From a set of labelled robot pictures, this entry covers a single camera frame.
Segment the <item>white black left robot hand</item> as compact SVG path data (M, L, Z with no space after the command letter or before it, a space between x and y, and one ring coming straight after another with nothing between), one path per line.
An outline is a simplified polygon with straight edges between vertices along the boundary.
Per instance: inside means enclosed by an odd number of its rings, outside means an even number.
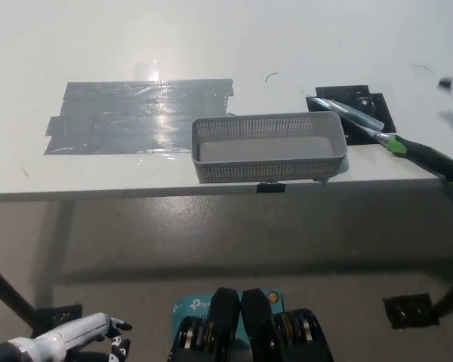
M65 361L69 353L77 352L95 341L108 338L112 342L108 361L124 361L131 342L121 337L121 331L132 326L105 313L96 313L61 324L32 339L17 337L8 344L25 361Z

